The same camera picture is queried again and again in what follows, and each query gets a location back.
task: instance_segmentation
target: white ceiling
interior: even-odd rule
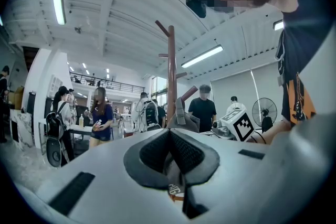
[[[281,12],[269,5],[229,15],[208,9],[206,18],[200,19],[185,0],[64,2],[64,26],[56,22],[53,0],[9,0],[2,14],[4,26],[11,41],[21,46],[50,48],[61,41],[59,48],[91,66],[91,74],[98,61],[165,77],[167,63],[158,54],[167,53],[167,38],[155,24],[159,20],[166,28],[175,26],[177,71],[187,71],[189,81],[206,77],[211,71],[274,50],[280,31],[272,25],[282,19]],[[81,34],[75,27],[81,27]],[[214,47],[214,39],[223,45],[222,52],[181,68],[183,62]]]

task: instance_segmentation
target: bottle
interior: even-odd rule
[[[81,114],[80,118],[79,118],[79,127],[84,128],[84,118],[83,118],[83,114]]]
[[[99,121],[96,123],[96,128],[99,128],[100,125],[101,125],[101,120],[99,120]]]

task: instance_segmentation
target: floor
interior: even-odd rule
[[[0,144],[0,159],[5,165],[13,181],[22,184],[32,192],[57,170],[48,163],[46,154],[42,155],[41,150],[35,147],[26,151],[18,149],[11,138],[9,125],[5,125],[7,143]],[[119,139],[118,128],[113,128],[116,134],[114,139]],[[89,148],[89,136],[76,135],[75,157],[79,156]]]

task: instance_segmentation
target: railing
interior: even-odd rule
[[[125,91],[125,92],[134,92],[142,93],[144,92],[144,87],[119,83],[115,81],[110,81],[106,79],[100,79],[95,77],[90,77],[87,75],[77,74],[70,72],[71,81],[74,83],[95,86],[95,87],[104,87],[106,89]]]

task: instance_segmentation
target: black t-shirt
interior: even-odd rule
[[[315,115],[314,105],[299,78],[329,33],[333,15],[327,0],[298,0],[296,11],[283,13],[285,25],[280,36],[277,57],[284,75],[282,115],[292,125]]]
[[[3,77],[2,74],[0,74],[0,102],[3,102],[5,91],[7,91],[7,80],[5,78],[1,79]]]
[[[207,132],[212,127],[212,116],[216,115],[216,108],[213,101],[207,99],[206,101],[201,98],[196,98],[191,101],[189,106],[189,112],[193,113],[193,116],[199,118],[199,132]]]
[[[159,126],[162,126],[162,118],[166,117],[166,112],[160,106],[158,106],[158,118],[159,118]]]

